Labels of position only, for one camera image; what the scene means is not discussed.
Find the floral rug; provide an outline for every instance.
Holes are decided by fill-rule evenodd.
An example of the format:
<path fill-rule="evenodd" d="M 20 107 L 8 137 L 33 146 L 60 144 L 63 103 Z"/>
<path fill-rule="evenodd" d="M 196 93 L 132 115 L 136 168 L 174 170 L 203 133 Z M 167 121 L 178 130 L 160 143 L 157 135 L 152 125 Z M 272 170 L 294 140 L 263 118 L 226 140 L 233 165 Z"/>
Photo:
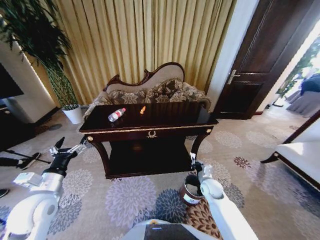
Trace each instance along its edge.
<path fill-rule="evenodd" d="M 260 240 L 320 239 L 319 192 L 279 161 L 260 164 L 305 120 L 275 106 L 249 120 L 221 119 L 199 148 L 198 159 L 213 166 L 214 177 Z M 78 127 L 59 111 L 38 129 L 35 138 L 12 149 L 26 155 L 41 152 L 42 159 L 50 160 L 48 149 L 61 137 L 65 136 L 66 147 L 80 141 Z M 194 139 L 190 136 L 185 141 L 188 150 Z M 110 144 L 104 144 L 110 154 Z M 189 207 L 179 197 L 184 178 L 192 173 L 105 179 L 97 150 L 90 144 L 87 147 L 69 164 L 48 240 L 120 240 L 135 224 L 152 218 L 185 223 L 222 239 L 205 200 Z M 27 171 L 40 174 L 46 167 L 46 163 L 36 162 Z M 29 194 L 12 184 L 20 172 L 15 167 L 0 167 L 0 188 L 10 189 L 0 198 L 0 219 L 5 220 Z M 0 239 L 4 228 L 0 225 Z"/>

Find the television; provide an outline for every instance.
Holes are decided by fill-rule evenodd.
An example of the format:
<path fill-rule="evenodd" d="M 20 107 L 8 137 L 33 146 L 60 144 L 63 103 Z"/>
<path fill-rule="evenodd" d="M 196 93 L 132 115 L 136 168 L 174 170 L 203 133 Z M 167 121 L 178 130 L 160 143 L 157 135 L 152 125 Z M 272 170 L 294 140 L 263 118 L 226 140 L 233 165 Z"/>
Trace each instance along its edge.
<path fill-rule="evenodd" d="M 0 63 L 0 99 L 23 95 L 24 92 Z"/>

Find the black shoe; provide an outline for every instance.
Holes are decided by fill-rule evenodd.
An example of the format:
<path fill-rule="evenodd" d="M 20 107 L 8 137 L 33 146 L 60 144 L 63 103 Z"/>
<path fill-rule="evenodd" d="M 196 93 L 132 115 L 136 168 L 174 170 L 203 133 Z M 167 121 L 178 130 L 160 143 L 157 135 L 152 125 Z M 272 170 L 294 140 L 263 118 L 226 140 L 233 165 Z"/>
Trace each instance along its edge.
<path fill-rule="evenodd" d="M 9 189 L 0 189 L 0 198 L 7 195 L 10 192 Z"/>
<path fill-rule="evenodd" d="M 29 168 L 35 161 L 41 156 L 39 152 L 36 152 L 35 154 L 32 155 L 30 158 L 25 158 L 21 159 L 22 163 L 18 164 L 17 167 L 20 168 L 21 170 L 26 170 Z"/>

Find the small bucket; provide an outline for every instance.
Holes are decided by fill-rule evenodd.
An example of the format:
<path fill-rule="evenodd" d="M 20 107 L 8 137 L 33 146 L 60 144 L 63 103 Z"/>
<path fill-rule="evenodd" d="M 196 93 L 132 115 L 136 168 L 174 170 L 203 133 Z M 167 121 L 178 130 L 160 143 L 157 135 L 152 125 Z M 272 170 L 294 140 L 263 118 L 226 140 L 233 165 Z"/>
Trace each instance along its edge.
<path fill-rule="evenodd" d="M 197 175 L 188 175 L 180 188 L 180 198 L 188 206 L 197 205 L 204 196 L 200 191 L 200 182 Z"/>

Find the water bottle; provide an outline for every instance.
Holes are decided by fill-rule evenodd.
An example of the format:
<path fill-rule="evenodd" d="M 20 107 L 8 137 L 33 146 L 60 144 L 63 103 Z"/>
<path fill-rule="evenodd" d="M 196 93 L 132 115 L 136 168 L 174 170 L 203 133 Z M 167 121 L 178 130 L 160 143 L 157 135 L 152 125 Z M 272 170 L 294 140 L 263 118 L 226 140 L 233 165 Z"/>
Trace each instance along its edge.
<path fill-rule="evenodd" d="M 125 108 L 120 108 L 117 111 L 111 113 L 108 116 L 108 119 L 110 122 L 114 122 L 115 120 L 117 120 L 118 118 L 120 118 L 124 113 L 125 113 L 126 109 Z"/>

